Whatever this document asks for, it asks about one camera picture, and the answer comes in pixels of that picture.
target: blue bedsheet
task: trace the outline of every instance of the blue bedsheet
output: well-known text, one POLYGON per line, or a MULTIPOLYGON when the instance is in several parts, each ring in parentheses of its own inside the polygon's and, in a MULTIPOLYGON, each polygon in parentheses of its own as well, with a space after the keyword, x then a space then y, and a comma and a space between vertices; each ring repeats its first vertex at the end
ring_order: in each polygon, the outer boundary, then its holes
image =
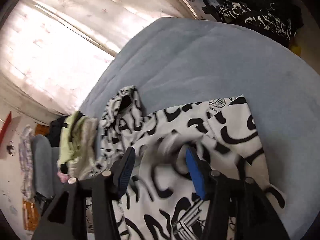
POLYGON ((304 235, 320 210, 320 76, 301 58, 236 25, 161 18, 128 42, 80 110, 100 118, 129 85, 147 113, 244 94, 270 181, 287 195, 281 219, 293 240, 304 235))

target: black and white clothing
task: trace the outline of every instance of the black and white clothing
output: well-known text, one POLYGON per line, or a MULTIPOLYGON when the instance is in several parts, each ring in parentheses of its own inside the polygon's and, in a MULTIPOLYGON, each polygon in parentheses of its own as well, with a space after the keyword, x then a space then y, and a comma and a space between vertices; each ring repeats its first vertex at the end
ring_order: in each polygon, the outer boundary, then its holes
POLYGON ((252 29, 286 48, 289 47, 290 39, 296 36, 297 29, 292 29, 291 19, 280 19, 273 15, 272 8, 255 11, 241 2, 227 0, 216 9, 226 23, 252 29))
MULTIPOLYGON (((135 87, 122 88, 106 105, 101 158, 91 174, 110 168, 127 147, 136 163, 126 194, 115 203, 123 239, 199 239, 208 201, 196 195, 185 164, 186 142, 229 178, 253 177, 276 211, 281 192, 269 183, 263 148, 244 96, 169 107, 143 115, 135 87)), ((233 218, 228 239, 232 238, 233 218)))

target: curtain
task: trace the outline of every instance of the curtain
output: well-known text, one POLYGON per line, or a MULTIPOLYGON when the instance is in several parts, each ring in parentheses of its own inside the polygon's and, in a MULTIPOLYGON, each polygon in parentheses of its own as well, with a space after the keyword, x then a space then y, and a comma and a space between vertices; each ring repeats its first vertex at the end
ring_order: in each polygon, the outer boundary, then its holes
POLYGON ((0 71, 33 100, 71 114, 123 46, 185 0, 20 0, 0 31, 0 71))

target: metal screw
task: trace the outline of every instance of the metal screw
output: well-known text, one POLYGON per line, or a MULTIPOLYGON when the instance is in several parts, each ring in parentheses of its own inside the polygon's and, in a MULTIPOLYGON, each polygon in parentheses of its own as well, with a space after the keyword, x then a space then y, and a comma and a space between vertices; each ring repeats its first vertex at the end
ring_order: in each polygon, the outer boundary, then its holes
POLYGON ((218 176, 220 176, 220 171, 218 171, 218 170, 213 170, 213 171, 210 172, 210 174, 211 174, 211 176, 213 176, 213 177, 218 177, 218 176))
POLYGON ((103 177, 109 177, 110 175, 111 175, 111 171, 109 171, 109 170, 105 170, 102 172, 103 177))
POLYGON ((247 177, 247 178, 245 178, 245 182, 249 183, 249 184, 253 184, 254 183, 254 179, 251 178, 251 177, 247 177))
POLYGON ((71 177, 68 179, 69 184, 74 184, 77 181, 76 177, 71 177))

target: pink cloth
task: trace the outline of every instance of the pink cloth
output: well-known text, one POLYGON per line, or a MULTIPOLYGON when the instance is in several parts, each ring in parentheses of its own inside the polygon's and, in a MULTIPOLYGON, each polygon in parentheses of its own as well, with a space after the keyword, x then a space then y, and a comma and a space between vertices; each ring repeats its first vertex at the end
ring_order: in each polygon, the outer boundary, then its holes
POLYGON ((69 175, 68 174, 61 173, 60 171, 58 171, 57 176, 60 178, 60 181, 62 183, 66 183, 68 181, 68 179, 69 179, 69 175))

